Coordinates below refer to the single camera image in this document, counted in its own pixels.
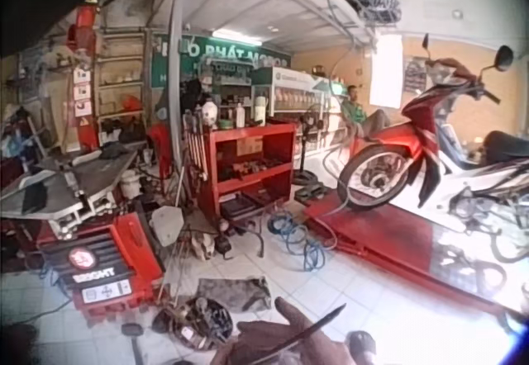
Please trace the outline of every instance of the motorcycle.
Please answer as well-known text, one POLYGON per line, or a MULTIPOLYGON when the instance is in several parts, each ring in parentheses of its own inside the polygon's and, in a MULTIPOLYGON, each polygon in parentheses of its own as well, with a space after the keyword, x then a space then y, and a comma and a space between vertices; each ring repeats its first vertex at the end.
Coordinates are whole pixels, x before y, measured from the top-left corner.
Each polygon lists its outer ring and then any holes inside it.
MULTIPOLYGON (((483 217, 476 218, 476 202, 487 198, 487 212, 492 210, 491 202, 494 206, 507 206, 516 210, 515 223, 520 222, 520 210, 529 210, 520 203, 521 199, 527 202, 529 193, 529 140, 492 131, 483 142, 484 156, 474 161, 466 156, 453 128, 447 124, 447 117, 454 111, 459 96, 468 95, 476 101, 485 96, 500 104, 501 100, 485 88, 482 77, 484 71, 492 68, 507 71, 514 60, 512 50, 501 46, 494 64, 483 68, 476 76, 456 59, 432 60, 428 35, 422 47, 428 53, 427 74, 433 87, 403 108, 402 114, 410 119, 409 122, 390 126, 360 140, 360 148, 351 152, 349 162, 341 171, 337 188, 340 199, 348 201, 356 210, 382 206, 393 200, 407 184, 412 185, 424 164, 419 208, 427 201, 429 205, 435 203, 438 210, 446 209, 460 218, 467 228, 474 229, 483 221, 483 217)), ((529 229, 517 225, 526 243, 513 259, 527 250, 529 229)), ((494 240, 501 233, 485 230, 481 231, 494 240)))

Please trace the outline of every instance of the red lift platform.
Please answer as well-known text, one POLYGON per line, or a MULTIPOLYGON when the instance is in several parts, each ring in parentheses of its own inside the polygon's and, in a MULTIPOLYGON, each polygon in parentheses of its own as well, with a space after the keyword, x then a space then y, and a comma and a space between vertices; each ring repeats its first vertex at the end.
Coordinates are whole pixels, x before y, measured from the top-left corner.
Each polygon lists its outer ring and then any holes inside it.
MULTIPOLYGON (((447 228, 416 216, 396 206, 385 205, 370 211, 350 208, 324 216, 342 201, 332 191, 319 201, 307 204, 306 224, 323 237, 338 237, 337 249, 364 258, 375 265, 453 300, 503 318, 505 312, 523 318, 519 299, 522 278, 508 274, 500 292, 484 294, 477 273, 462 275, 443 264, 446 247, 439 243, 447 228)), ((503 265, 507 271, 516 265, 503 265)))

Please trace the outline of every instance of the white bottle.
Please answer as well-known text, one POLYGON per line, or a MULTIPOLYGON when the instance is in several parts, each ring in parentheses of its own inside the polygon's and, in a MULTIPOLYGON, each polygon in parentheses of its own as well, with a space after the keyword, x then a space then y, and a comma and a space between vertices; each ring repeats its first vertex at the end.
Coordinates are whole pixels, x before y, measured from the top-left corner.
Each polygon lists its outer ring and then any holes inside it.
POLYGON ((265 125, 266 122, 266 98, 265 97, 257 97, 255 99, 255 106, 254 106, 254 120, 255 121, 261 121, 261 126, 265 125))
POLYGON ((245 108, 240 103, 237 103, 235 127, 244 128, 244 126, 245 126, 245 108))

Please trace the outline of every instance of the tire changer machine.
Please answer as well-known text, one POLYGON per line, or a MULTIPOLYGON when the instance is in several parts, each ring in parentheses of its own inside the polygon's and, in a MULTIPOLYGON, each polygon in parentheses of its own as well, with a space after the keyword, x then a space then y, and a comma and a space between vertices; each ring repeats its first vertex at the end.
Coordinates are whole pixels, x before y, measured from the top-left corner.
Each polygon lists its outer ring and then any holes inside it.
POLYGON ((113 159, 101 150, 67 164, 25 173, 2 191, 0 216, 33 242, 89 320, 154 301, 162 277, 159 241, 139 200, 118 183, 134 161, 129 147, 113 159))

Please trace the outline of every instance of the white tiled floor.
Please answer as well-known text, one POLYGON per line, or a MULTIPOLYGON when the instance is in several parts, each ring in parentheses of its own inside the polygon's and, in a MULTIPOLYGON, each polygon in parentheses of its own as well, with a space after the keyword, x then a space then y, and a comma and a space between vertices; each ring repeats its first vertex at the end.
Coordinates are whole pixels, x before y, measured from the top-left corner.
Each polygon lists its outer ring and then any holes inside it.
MULTIPOLYGON (((214 258, 186 262, 181 293, 192 294, 200 277, 242 278, 266 276, 272 295, 290 300, 312 320, 347 304, 343 313, 325 328, 341 340, 353 330, 369 331, 377 341, 381 363, 489 365, 499 363, 512 346, 490 315, 434 296, 378 270, 358 258, 327 254, 319 271, 303 271, 301 258, 286 253, 280 238, 264 232, 265 256, 256 256, 258 241, 252 235, 231 238, 232 260, 214 258)), ((64 302, 62 293, 29 273, 2 276, 3 321, 29 318, 64 302)), ((145 327, 139 338, 145 365, 171 364, 184 357, 207 364, 213 353, 195 353, 167 335, 149 329, 156 309, 145 314, 118 316, 89 328, 72 306, 36 322, 39 328, 36 356, 42 365, 130 365, 131 341, 121 335, 120 324, 132 316, 145 327)), ((233 315, 241 320, 284 322, 276 310, 233 315)))

